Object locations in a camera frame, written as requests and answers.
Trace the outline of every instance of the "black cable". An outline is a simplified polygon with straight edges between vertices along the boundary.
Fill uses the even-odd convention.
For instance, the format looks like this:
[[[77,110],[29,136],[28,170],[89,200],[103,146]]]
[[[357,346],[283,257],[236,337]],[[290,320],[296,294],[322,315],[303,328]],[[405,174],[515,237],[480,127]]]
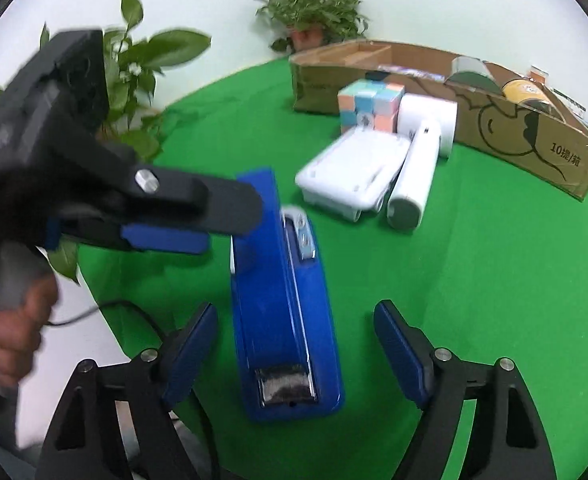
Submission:
[[[158,338],[161,340],[161,343],[165,341],[167,338],[167,334],[165,334],[164,330],[159,326],[159,324],[152,318],[145,310],[139,307],[136,303],[133,303],[129,300],[111,300],[111,301],[103,301],[102,303],[97,303],[94,307],[86,310],[82,314],[78,316],[72,317],[70,319],[66,319],[65,321],[60,322],[51,322],[48,321],[45,325],[51,327],[62,327],[62,326],[69,326],[76,322],[79,322],[87,317],[90,317],[92,314],[103,310],[104,308],[109,308],[112,306],[125,306],[129,309],[132,309],[136,312],[139,316],[141,316],[147,324],[150,326],[152,330],[156,333]],[[203,435],[205,437],[205,443],[208,448],[208,453],[210,454],[210,469],[212,480],[220,480],[220,462],[218,461],[218,450],[216,448],[216,439],[214,437],[214,428],[212,426],[212,422],[205,411],[205,408],[200,403],[199,397],[197,397],[196,392],[194,389],[190,392],[190,402],[192,403],[193,407],[199,413],[199,420],[200,426],[203,431]]]

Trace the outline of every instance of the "cardboard box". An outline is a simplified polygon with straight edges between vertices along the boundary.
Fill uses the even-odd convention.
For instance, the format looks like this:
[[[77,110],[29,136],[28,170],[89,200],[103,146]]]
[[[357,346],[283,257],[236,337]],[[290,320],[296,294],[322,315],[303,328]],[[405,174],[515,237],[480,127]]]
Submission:
[[[338,114],[339,90],[361,78],[400,83],[407,93],[457,101],[455,142],[502,158],[582,201],[588,192],[588,129],[543,85],[539,86],[565,122],[497,95],[445,82],[458,56],[425,46],[367,40],[295,54],[290,58],[294,109]],[[520,78],[500,65],[485,64],[501,87]],[[392,73],[389,66],[425,74]]]

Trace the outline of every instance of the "cartoon drawing on box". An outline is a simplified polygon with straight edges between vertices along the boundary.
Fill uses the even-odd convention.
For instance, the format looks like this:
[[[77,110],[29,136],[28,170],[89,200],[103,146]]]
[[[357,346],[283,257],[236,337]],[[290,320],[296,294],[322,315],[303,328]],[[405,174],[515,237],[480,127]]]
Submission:
[[[481,135],[483,142],[487,145],[488,148],[504,156],[534,155],[543,164],[556,170],[561,175],[563,180],[567,181],[565,175],[563,174],[563,171],[561,171],[561,169],[552,162],[549,162],[548,160],[543,158],[543,156],[536,148],[536,138],[538,136],[538,112],[530,110],[529,108],[524,108],[523,106],[508,101],[497,101],[490,95],[485,95],[485,97],[487,98],[487,104],[473,104],[466,95],[458,92],[456,88],[447,84],[446,86],[449,86],[454,91],[456,97],[458,98],[457,100],[460,104],[462,104],[461,101],[465,101],[468,105],[469,110],[478,110],[478,132]],[[501,131],[500,124],[502,121],[512,121],[518,118],[522,118],[523,120],[522,139],[510,138],[509,148],[502,147],[501,137],[495,135],[494,133],[497,131]],[[514,143],[517,141],[519,142],[519,148],[515,149]]]

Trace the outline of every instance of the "pastel puzzle cube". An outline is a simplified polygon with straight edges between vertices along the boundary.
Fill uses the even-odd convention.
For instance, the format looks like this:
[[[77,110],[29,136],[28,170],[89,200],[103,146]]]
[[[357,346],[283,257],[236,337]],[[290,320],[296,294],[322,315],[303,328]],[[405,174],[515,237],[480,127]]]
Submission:
[[[338,93],[341,131],[355,125],[396,133],[398,107],[405,94],[400,84],[359,79]]]

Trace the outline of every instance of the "white handheld device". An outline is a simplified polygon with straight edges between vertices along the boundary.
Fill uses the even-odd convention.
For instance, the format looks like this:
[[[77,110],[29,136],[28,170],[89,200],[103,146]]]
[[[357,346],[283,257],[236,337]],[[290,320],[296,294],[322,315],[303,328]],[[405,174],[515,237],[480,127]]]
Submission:
[[[312,159],[295,182],[306,202],[356,222],[362,211],[381,210],[409,147],[408,137],[357,126]]]
[[[452,152],[457,107],[454,101],[414,94],[401,100],[397,131],[412,145],[388,201],[393,228],[409,230],[421,224],[436,161]]]

